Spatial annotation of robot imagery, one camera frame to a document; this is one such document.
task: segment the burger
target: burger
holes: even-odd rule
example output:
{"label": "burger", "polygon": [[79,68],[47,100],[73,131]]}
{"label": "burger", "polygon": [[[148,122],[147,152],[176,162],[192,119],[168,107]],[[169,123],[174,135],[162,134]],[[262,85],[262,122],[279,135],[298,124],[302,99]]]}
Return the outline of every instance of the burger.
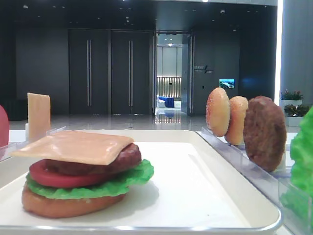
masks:
{"label": "burger", "polygon": [[129,186],[145,184],[154,168],[125,136],[62,131],[11,153],[41,160],[29,168],[22,192],[25,211],[68,218],[123,200]]}

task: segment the white tray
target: white tray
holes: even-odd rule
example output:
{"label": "white tray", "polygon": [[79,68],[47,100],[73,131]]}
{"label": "white tray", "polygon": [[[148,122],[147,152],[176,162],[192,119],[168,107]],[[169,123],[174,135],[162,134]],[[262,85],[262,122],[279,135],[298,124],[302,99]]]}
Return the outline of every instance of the white tray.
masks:
{"label": "white tray", "polygon": [[151,181],[131,187],[109,209],[43,219],[24,212],[21,204],[25,174],[37,159],[9,158],[0,163],[0,234],[273,235],[282,225],[280,210],[195,132],[86,132],[133,137],[142,157],[155,167]]}

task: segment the double door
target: double door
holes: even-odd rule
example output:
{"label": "double door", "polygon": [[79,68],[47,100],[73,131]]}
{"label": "double door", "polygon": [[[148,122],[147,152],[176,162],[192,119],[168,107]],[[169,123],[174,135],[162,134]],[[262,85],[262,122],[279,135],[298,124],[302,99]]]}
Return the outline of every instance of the double door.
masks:
{"label": "double door", "polygon": [[112,113],[149,114],[148,32],[112,32]]}
{"label": "double door", "polygon": [[70,113],[107,114],[108,38],[102,30],[69,32]]}

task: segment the open doorway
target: open doorway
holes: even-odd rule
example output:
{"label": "open doorway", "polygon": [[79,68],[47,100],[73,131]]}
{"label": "open doorway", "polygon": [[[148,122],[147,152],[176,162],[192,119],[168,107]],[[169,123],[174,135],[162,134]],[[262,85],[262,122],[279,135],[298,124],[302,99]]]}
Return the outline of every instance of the open doorway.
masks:
{"label": "open doorway", "polygon": [[156,121],[179,123],[187,113],[188,41],[186,33],[157,34]]}
{"label": "open doorway", "polygon": [[182,34],[157,36],[157,108],[181,109]]}

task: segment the potted plant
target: potted plant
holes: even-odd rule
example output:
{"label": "potted plant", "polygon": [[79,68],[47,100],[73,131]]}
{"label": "potted plant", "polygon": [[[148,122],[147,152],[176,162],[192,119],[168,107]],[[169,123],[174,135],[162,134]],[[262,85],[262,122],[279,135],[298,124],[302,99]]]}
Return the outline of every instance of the potted plant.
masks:
{"label": "potted plant", "polygon": [[302,104],[303,95],[300,91],[289,92],[287,89],[280,94],[279,106],[282,110],[286,105],[299,106]]}
{"label": "potted plant", "polygon": [[302,121],[305,114],[307,114],[309,109],[309,106],[306,105],[286,105],[284,108],[285,113],[287,114],[286,126],[299,126],[300,122]]}

